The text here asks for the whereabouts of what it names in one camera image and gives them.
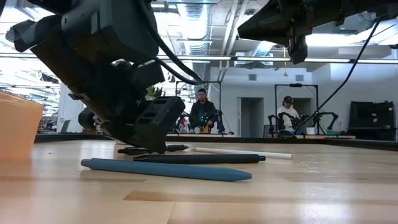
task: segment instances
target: white tube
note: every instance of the white tube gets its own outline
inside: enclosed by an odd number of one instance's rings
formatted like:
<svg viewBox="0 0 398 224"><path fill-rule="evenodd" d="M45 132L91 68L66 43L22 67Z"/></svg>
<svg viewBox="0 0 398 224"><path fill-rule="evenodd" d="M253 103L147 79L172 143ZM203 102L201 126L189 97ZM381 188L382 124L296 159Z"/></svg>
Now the white tube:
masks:
<svg viewBox="0 0 398 224"><path fill-rule="evenodd" d="M274 153L274 152L256 152L256 151L239 151L231 149L208 149L202 147L193 148L196 152L208 152L208 153L219 153L219 154L257 154L259 156L265 156L267 158L274 159L293 159L293 155L288 153Z"/></svg>

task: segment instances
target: orange container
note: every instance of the orange container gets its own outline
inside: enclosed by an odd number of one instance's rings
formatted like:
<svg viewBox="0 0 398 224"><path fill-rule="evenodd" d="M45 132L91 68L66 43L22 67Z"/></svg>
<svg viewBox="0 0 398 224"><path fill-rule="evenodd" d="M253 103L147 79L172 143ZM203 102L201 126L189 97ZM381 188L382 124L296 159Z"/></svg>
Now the orange container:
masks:
<svg viewBox="0 0 398 224"><path fill-rule="evenodd" d="M0 92L0 160L28 159L43 105Z"/></svg>

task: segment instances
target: white cup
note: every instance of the white cup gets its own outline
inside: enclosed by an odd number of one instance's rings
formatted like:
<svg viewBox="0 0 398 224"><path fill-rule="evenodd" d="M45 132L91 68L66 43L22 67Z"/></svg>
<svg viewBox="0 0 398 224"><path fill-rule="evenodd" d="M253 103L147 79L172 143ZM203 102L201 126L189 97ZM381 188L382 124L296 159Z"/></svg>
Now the white cup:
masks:
<svg viewBox="0 0 398 224"><path fill-rule="evenodd" d="M307 128L307 134L315 134L315 128Z"/></svg>

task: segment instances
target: person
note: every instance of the person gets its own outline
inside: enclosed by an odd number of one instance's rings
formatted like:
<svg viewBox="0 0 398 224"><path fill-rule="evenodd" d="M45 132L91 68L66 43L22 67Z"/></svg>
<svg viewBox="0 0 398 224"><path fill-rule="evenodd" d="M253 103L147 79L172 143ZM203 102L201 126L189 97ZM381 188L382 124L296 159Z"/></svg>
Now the person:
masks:
<svg viewBox="0 0 398 224"><path fill-rule="evenodd" d="M290 114L292 116L294 116L295 118L299 118L299 114L297 113L297 111L293 108L293 98L291 96L285 96L283 102L282 102L282 106L280 108L278 108L277 114L280 114L282 112L285 112L287 114ZM294 132L294 128L292 126L292 121L290 120L290 118L286 115L283 116L283 120L284 120L284 125L285 125L285 129L291 132Z"/></svg>
<svg viewBox="0 0 398 224"><path fill-rule="evenodd" d="M195 128L198 126L203 126L200 124L200 118L206 113L211 113L215 111L216 107L214 103L210 102L206 97L206 90L201 88L198 90L198 101L192 105L191 113L189 116L189 122L191 127ZM207 121L207 126L211 129L214 127L214 123L217 121L217 116L211 116Z"/></svg>

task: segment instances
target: jacket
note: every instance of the jacket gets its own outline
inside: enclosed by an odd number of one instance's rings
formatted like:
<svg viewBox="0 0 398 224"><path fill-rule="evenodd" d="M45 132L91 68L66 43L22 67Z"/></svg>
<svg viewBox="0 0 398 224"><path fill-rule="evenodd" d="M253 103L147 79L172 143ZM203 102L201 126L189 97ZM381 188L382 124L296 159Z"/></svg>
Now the jacket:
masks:
<svg viewBox="0 0 398 224"><path fill-rule="evenodd" d="M199 101L197 101L196 103L194 103L192 105L192 109L191 109L191 113L189 116L189 122L191 123L192 127L197 127L199 126L199 110L200 107L203 106L203 109L205 110L205 113L209 113L211 111L215 111L216 107L214 106L214 103L208 101L206 99L206 102L204 104L200 103ZM218 116L217 115L213 115L209 118L209 120L211 120L213 122L213 124L211 125L211 128L214 127L214 123L218 121Z"/></svg>

